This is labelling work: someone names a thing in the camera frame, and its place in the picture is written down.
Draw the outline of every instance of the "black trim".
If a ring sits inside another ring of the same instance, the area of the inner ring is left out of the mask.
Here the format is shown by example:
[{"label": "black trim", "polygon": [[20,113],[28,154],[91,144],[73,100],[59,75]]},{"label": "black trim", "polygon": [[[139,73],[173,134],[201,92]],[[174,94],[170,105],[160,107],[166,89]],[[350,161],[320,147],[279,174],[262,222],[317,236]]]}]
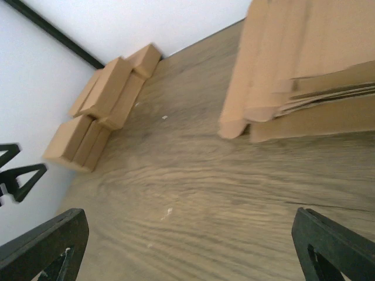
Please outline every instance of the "black trim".
[{"label": "black trim", "polygon": [[96,69],[104,65],[20,0],[3,0]]}]

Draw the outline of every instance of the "cardboard edge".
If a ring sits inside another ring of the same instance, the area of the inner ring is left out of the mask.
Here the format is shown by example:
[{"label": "cardboard edge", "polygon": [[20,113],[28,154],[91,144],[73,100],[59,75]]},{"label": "cardboard edge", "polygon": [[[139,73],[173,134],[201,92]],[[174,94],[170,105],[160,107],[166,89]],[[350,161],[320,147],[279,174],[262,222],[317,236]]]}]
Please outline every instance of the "cardboard edge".
[{"label": "cardboard edge", "polygon": [[244,118],[252,122],[267,122],[274,118],[279,107],[245,108]]},{"label": "cardboard edge", "polygon": [[234,139],[244,132],[248,122],[246,120],[233,120],[220,123],[219,136],[223,139]]},{"label": "cardboard edge", "polygon": [[70,107],[68,114],[75,118],[80,116],[81,109],[83,104],[86,102],[87,97],[90,95],[91,90],[95,87],[96,82],[99,79],[99,76],[101,74],[102,69],[98,69],[94,72],[94,74],[91,76],[89,81],[87,82],[86,86],[81,91],[80,95],[75,100],[74,104]]}]

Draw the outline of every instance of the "black stand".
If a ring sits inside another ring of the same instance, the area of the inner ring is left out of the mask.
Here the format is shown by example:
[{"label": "black stand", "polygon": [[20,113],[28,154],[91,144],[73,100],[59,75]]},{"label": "black stand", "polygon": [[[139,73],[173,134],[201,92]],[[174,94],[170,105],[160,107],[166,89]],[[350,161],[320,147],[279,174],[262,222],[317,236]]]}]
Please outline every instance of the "black stand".
[{"label": "black stand", "polygon": [[297,210],[292,236],[307,281],[375,280],[375,243],[314,210]]},{"label": "black stand", "polygon": [[74,281],[87,239],[84,211],[70,209],[0,247],[0,280]]},{"label": "black stand", "polygon": [[[0,145],[0,152],[5,151],[5,153],[0,156],[0,168],[12,160],[19,152],[19,147],[17,144],[7,144]],[[27,183],[22,187],[19,186],[17,177],[22,174],[37,171]],[[31,188],[35,183],[41,178],[42,175],[47,171],[45,164],[36,164],[31,166],[24,166],[14,169],[9,169],[4,172],[0,172],[0,184],[5,184],[5,188],[9,194],[13,196],[15,201],[22,202],[26,195],[30,192]],[[0,189],[0,197],[3,196],[3,192]]]}]

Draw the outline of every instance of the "flattened cardboard box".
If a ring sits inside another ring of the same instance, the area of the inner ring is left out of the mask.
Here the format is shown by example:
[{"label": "flattened cardboard box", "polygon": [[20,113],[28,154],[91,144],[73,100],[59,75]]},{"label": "flattened cardboard box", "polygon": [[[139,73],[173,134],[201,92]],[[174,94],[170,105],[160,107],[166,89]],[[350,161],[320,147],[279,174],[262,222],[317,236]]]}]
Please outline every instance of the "flattened cardboard box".
[{"label": "flattened cardboard box", "polygon": [[95,169],[110,135],[110,130],[104,127],[101,128],[100,133],[93,145],[93,148],[91,149],[90,154],[88,155],[84,164],[84,166],[90,169],[90,171],[93,171]]},{"label": "flattened cardboard box", "polygon": [[131,70],[132,65],[121,57],[108,63],[101,71],[80,113],[96,118],[108,117]]},{"label": "flattened cardboard box", "polygon": [[298,77],[341,71],[375,60],[375,1],[314,0]]},{"label": "flattened cardboard box", "polygon": [[73,162],[77,165],[83,166],[93,148],[96,139],[101,131],[102,126],[99,125],[97,120],[94,120],[83,137],[83,140],[74,155]]},{"label": "flattened cardboard box", "polygon": [[247,125],[243,117],[244,103],[254,75],[254,64],[264,34],[268,6],[267,0],[253,0],[243,23],[236,64],[220,116],[219,135],[222,138],[233,139],[241,135]]},{"label": "flattened cardboard box", "polygon": [[276,110],[274,116],[285,115],[340,98],[372,95],[374,86],[372,81],[375,81],[375,61],[358,64],[335,73],[292,81],[290,92],[274,93],[285,97],[284,104]]},{"label": "flattened cardboard box", "polygon": [[99,124],[110,130],[121,129],[128,118],[144,82],[144,78],[136,73],[131,73],[110,116],[99,119]]},{"label": "flattened cardboard box", "polygon": [[[270,3],[260,53],[255,63],[254,79],[253,83],[248,86],[243,113],[245,119],[249,121],[264,122],[272,119],[274,111],[282,104],[281,101],[278,101],[279,95],[272,95],[273,83],[278,74],[279,62],[282,61],[279,59],[283,55],[282,50],[288,50],[288,48],[298,45],[298,42],[302,40],[302,32],[297,34],[295,26],[287,27],[289,23],[295,25],[305,20],[304,17],[298,17],[299,20],[290,20],[296,16],[290,15],[290,12],[295,7],[299,7],[299,5],[295,5],[296,1],[300,0]],[[298,48],[293,49],[295,50],[292,53],[296,53],[298,50]],[[292,55],[288,55],[288,58],[294,59]]]},{"label": "flattened cardboard box", "polygon": [[90,117],[82,115],[62,123],[44,152],[43,158],[69,169],[80,170],[79,166],[71,161],[92,121]]},{"label": "flattened cardboard box", "polygon": [[295,111],[250,126],[250,141],[375,130],[375,96],[350,98]]},{"label": "flattened cardboard box", "polygon": [[70,116],[77,117],[77,116],[81,115],[81,113],[80,113],[81,108],[82,108],[83,104],[85,103],[85,101],[86,101],[88,95],[90,94],[91,90],[95,86],[95,83],[97,82],[100,73],[101,73],[101,69],[98,69],[97,71],[95,71],[93,76],[91,76],[91,78],[87,82],[86,86],[83,88],[81,94],[78,96],[78,98],[76,99],[74,104],[71,106],[71,108],[69,110]]},{"label": "flattened cardboard box", "polygon": [[135,72],[145,78],[150,78],[161,56],[158,49],[153,44],[149,44],[129,56],[127,60],[131,63]]}]

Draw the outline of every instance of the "wooden floor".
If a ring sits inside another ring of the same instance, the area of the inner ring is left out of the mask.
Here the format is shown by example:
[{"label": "wooden floor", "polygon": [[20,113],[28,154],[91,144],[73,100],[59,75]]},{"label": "wooden floor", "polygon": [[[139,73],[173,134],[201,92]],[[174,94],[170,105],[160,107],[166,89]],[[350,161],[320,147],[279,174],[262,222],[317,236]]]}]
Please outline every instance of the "wooden floor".
[{"label": "wooden floor", "polygon": [[375,133],[217,136],[241,24],[161,61],[97,170],[76,177],[61,211],[88,218],[78,280],[300,281],[298,207],[375,240]]}]

